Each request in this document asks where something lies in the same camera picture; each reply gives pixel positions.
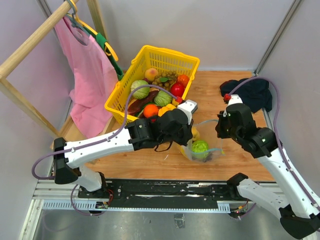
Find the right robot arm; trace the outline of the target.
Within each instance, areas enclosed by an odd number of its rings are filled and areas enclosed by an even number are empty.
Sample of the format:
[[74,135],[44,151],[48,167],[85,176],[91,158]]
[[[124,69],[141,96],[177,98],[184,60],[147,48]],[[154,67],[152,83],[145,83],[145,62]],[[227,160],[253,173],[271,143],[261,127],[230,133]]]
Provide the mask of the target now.
[[227,180],[232,200],[249,199],[272,213],[293,238],[302,240],[320,229],[320,197],[289,160],[274,131],[257,127],[251,110],[243,103],[229,103],[218,115],[217,136],[232,139],[257,159],[273,176],[284,196],[237,173]]

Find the green custard apple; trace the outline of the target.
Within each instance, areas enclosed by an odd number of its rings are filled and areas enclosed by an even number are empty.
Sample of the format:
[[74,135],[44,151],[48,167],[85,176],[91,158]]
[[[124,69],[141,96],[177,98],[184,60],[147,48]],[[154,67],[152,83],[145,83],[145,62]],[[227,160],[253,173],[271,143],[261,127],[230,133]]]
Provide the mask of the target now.
[[208,156],[209,145],[204,140],[196,140],[192,143],[192,156],[196,159],[205,159]]

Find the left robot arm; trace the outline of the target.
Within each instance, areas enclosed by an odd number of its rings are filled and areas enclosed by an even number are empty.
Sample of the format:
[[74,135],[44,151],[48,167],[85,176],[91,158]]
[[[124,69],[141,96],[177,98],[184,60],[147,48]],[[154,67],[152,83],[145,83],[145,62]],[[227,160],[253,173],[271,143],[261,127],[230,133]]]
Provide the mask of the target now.
[[84,144],[58,138],[55,140],[54,182],[80,185],[101,198],[107,193],[105,179],[85,163],[118,153],[156,150],[165,143],[186,146],[193,137],[192,126],[192,115],[176,108],[162,116],[139,118],[115,132],[89,138]]

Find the yellow peach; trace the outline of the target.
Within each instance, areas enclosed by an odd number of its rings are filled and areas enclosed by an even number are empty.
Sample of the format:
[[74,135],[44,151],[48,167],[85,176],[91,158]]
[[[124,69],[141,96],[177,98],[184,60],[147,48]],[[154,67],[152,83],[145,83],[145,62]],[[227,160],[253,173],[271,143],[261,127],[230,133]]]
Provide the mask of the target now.
[[192,133],[192,141],[198,141],[200,139],[200,132],[197,130],[196,127],[191,128],[191,133]]

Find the orange fruit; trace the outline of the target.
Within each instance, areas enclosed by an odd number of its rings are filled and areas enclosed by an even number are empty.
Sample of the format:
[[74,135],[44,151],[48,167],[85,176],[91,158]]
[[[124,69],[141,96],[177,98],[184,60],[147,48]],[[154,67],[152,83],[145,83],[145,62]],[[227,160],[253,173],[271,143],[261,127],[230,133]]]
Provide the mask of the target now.
[[158,106],[155,104],[148,104],[143,109],[143,115],[146,118],[157,116],[159,112]]

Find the clear zip top bag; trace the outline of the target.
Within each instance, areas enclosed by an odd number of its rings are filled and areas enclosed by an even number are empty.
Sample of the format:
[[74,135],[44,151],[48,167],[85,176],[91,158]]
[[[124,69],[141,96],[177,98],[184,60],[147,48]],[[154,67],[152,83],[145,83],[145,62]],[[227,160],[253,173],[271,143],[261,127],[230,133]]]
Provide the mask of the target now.
[[217,124],[217,119],[210,119],[193,125],[193,127],[196,127],[196,129],[200,133],[199,140],[203,140],[208,143],[209,150],[206,158],[197,159],[192,156],[192,144],[194,142],[193,139],[191,139],[187,143],[187,146],[180,146],[180,152],[182,153],[182,155],[190,161],[199,163],[210,162],[215,158],[224,155],[225,153],[223,151],[223,141],[221,138],[217,137],[217,132],[215,130]]

